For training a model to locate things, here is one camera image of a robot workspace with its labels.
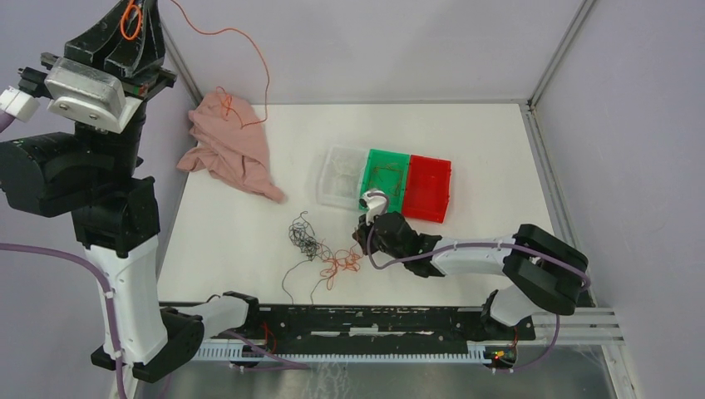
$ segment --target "pink towel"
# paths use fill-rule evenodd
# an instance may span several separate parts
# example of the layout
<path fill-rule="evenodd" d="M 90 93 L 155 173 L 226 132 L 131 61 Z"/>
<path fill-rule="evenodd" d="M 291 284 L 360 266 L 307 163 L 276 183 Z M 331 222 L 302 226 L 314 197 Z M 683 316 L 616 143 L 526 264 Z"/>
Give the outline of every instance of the pink towel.
<path fill-rule="evenodd" d="M 187 172 L 208 169 L 211 176 L 238 190 L 283 202 L 284 193 L 269 175 L 269 147 L 262 124 L 242 128 L 232 111 L 224 118 L 220 100 L 218 94 L 209 93 L 195 111 L 189 111 L 194 122 L 190 134 L 200 145 L 187 152 L 176 167 Z M 244 123 L 259 120 L 247 101 L 233 97 L 229 105 Z"/>

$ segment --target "white arm segment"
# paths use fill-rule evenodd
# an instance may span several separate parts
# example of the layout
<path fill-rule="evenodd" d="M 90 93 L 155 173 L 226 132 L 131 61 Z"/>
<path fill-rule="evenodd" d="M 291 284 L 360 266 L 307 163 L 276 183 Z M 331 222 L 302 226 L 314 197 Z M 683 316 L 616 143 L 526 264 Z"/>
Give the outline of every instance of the white arm segment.
<path fill-rule="evenodd" d="M 214 337 L 230 328 L 237 328 L 244 324 L 247 318 L 249 305 L 240 298 L 227 295 L 202 303 L 192 308 L 175 308 L 179 313 L 191 316 L 199 315 L 203 318 L 204 338 Z"/>
<path fill-rule="evenodd" d="M 538 312 L 545 312 L 545 310 L 531 302 L 531 299 L 514 284 L 501 289 L 490 306 L 490 316 L 509 327 L 515 326 L 522 318 Z"/>
<path fill-rule="evenodd" d="M 460 241 L 456 239 L 442 239 L 434 249 L 448 245 L 473 242 L 495 242 L 513 244 L 515 240 L 509 235 L 497 239 L 473 239 Z M 511 253 L 511 249 L 497 248 L 458 248 L 434 255 L 431 263 L 446 276 L 460 273 L 493 274 L 504 276 L 504 258 Z M 536 306 L 521 290 L 512 284 L 501 289 L 495 296 L 490 307 L 490 315 L 496 321 L 506 325 L 515 326 L 521 319 L 533 313 L 544 312 Z"/>
<path fill-rule="evenodd" d="M 453 246 L 463 243 L 505 243 L 513 244 L 515 240 L 510 236 L 499 237 L 496 239 L 441 239 L 434 249 Z M 461 273 L 477 273 L 477 274 L 494 274 L 496 276 L 504 276 L 502 268 L 504 267 L 504 258 L 511 253 L 511 249 L 501 248 L 458 248 L 457 250 L 446 251 L 441 254 L 436 254 L 431 258 L 431 263 L 441 273 L 446 276 Z"/>
<path fill-rule="evenodd" d="M 152 237 L 132 249 L 126 259 L 118 258 L 112 249 L 96 245 L 86 250 L 88 260 L 106 275 L 115 290 L 117 329 L 124 351 L 123 362 L 127 364 L 147 364 L 166 345 L 166 328 L 161 321 L 156 291 L 158 243 Z M 105 301 L 101 301 L 101 306 L 106 326 L 103 350 L 114 359 Z"/>

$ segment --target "white tabletop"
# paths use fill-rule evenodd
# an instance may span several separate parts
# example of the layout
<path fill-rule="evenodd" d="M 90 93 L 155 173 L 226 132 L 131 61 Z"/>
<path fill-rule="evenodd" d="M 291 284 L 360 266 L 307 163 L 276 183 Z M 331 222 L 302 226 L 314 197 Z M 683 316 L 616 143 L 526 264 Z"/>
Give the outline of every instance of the white tabletop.
<path fill-rule="evenodd" d="M 271 171 L 287 202 L 245 194 L 205 171 L 191 174 L 159 279 L 160 300 L 205 301 L 236 291 L 261 303 L 290 303 L 281 280 L 304 260 L 288 239 L 292 219 L 307 210 L 317 238 L 331 249 L 355 244 L 351 234 L 361 212 L 316 203 L 325 155 L 336 144 L 452 162 L 446 222 L 409 219 L 419 232 L 478 239 L 513 234 L 522 223 L 552 231 L 517 105 L 270 106 L 269 118 Z M 389 260 L 385 254 L 375 259 Z M 401 265 L 377 271 L 367 259 L 360 265 L 357 273 L 339 273 L 331 291 L 321 283 L 315 303 L 477 306 L 509 283 L 470 274 L 419 278 Z M 325 267 L 314 261 L 289 274 L 286 286 L 296 303 L 310 303 Z"/>

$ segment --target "plastic tray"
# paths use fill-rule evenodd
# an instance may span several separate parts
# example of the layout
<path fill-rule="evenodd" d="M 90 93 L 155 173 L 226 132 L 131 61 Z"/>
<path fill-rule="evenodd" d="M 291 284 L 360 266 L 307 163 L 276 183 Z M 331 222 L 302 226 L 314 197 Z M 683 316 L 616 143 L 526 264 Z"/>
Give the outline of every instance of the plastic tray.
<path fill-rule="evenodd" d="M 451 162 L 412 155 L 402 214 L 443 223 L 451 193 Z"/>
<path fill-rule="evenodd" d="M 401 212 L 410 159 L 408 154 L 370 150 L 359 194 L 371 189 L 384 191 L 389 196 L 387 211 Z"/>
<path fill-rule="evenodd" d="M 328 150 L 318 180 L 319 204 L 357 209 L 369 152 L 368 149 L 342 145 L 334 145 Z"/>

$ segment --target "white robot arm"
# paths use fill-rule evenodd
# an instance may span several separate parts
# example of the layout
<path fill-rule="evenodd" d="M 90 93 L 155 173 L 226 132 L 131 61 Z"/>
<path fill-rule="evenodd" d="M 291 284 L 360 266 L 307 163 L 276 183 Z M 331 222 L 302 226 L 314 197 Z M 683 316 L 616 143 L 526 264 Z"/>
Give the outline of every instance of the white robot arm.
<path fill-rule="evenodd" d="M 493 292 L 483 308 L 488 328 L 513 327 L 537 312 L 573 314 L 580 292 L 589 286 L 588 259 L 532 224 L 494 239 L 448 239 L 418 234 L 401 214 L 387 213 L 388 197 L 379 190 L 366 192 L 361 202 L 369 211 L 352 236 L 373 267 L 404 264 L 423 278 L 459 273 L 508 277 L 513 284 Z M 372 257 L 377 251 L 395 260 L 378 266 Z"/>

